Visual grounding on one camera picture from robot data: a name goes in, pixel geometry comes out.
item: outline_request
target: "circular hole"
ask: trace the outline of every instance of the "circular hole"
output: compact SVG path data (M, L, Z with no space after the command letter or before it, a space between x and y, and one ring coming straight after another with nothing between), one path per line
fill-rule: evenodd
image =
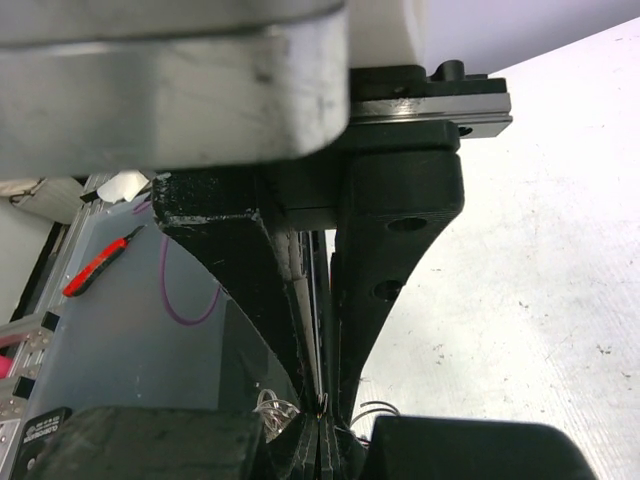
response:
M407 217L394 220L387 225L387 228L392 232L415 232L426 226L427 221L424 218Z
M467 135L470 135L471 132L473 132L473 128L471 127L458 127L458 133L461 137L466 137Z
M402 290L402 283L397 280L385 280L379 283L373 289L373 295L385 302L393 302Z

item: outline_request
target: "white table surface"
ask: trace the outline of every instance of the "white table surface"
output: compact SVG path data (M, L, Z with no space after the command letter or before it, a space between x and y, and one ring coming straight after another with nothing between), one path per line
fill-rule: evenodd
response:
M515 121L463 142L464 212L402 292L359 401L554 425L601 478L638 479L640 19L497 75Z

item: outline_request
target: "wire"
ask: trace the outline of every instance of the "wire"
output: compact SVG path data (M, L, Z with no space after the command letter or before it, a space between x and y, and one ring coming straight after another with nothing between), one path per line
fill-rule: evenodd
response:
M132 213L134 215L139 215L142 212L146 211L150 206L151 206L151 200L148 200L148 196L147 196L142 202L140 202L138 205L133 207ZM165 278L165 274L167 270L167 251L168 250L169 250L169 237L163 234L162 240L160 242L160 262L159 262L159 272L158 272L158 278L160 280L160 300L162 301L164 310L167 312L167 314L171 317L172 320L174 320L175 322L179 323L184 327L194 327L204 322L209 317L209 315L211 315L211 312L213 312L213 310L216 308L222 287L220 286L220 283L218 283L218 288L216 289L216 292L213 294L213 297L211 298L209 305L205 308L202 315L200 315L195 319L185 318L182 315L180 315L178 312L175 311L175 309L171 305L171 301L169 300L169 295L167 294L167 281Z
M382 407L377 407L377 408L370 408L369 410L362 412L359 415L356 415L352 420L351 420L351 424L349 425L349 427L353 427L355 425L355 423L358 420L361 420L362 418L366 417L367 415L371 415L372 413L391 413L392 415L395 415L396 417L400 416L400 410L398 410L395 405L392 405L391 403L388 402L383 402L380 400L374 400L371 402L364 402L360 404L360 408L363 407L369 407L369 406L373 406L373 405L383 405Z
M253 411L259 413L262 417L267 443L280 435L291 420L300 413L298 407L293 403L279 399L275 392L269 389L264 389L260 392L256 408Z
M144 212L145 210L147 210L150 206L151 206L151 200L147 200L145 198L145 200L143 200L138 205L133 207L132 212L133 212L134 215L138 215L138 214Z
M385 407L389 407L391 410L393 410L394 412L396 412L397 415L400 415L400 410L398 410L398 408L389 403L389 402L383 402L382 400L373 400L371 402L364 402L360 404L360 408L362 407L368 407L371 405L384 405Z

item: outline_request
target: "red pliers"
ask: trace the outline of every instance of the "red pliers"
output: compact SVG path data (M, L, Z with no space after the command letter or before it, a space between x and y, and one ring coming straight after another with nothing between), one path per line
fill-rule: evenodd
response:
M145 225L140 225L126 237L118 238L112 242L107 248L100 252L100 254L94 258L89 265L77 274L73 280L71 280L71 283L65 287L62 294L65 297L78 297L86 292L95 279L98 278L116 258L124 253L129 246L129 243L131 243L131 240L133 240L133 237L140 233L140 230L144 227Z

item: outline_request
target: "black 3d-printed part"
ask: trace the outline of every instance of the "black 3d-printed part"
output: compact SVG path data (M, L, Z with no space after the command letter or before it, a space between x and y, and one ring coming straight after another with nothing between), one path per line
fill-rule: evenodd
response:
M71 417L29 480L272 480L254 413L106 407Z
M360 373L413 269L462 211L457 127L423 126L430 145L355 156L343 181L333 304L340 333L340 414L351 418Z
M318 419L301 413L267 445L278 479L316 480Z
M506 92L505 79L466 75L459 60L442 63L431 76L416 65L351 70L352 102Z
M286 370L305 410L315 408L294 287L297 234L256 171L176 172L156 178L152 196L160 229L220 281Z
M33 387L36 382L32 378L18 377L18 381L13 387L13 396L18 398L24 398L25 400L31 396Z
M376 420L362 480L596 480L544 425L411 417Z

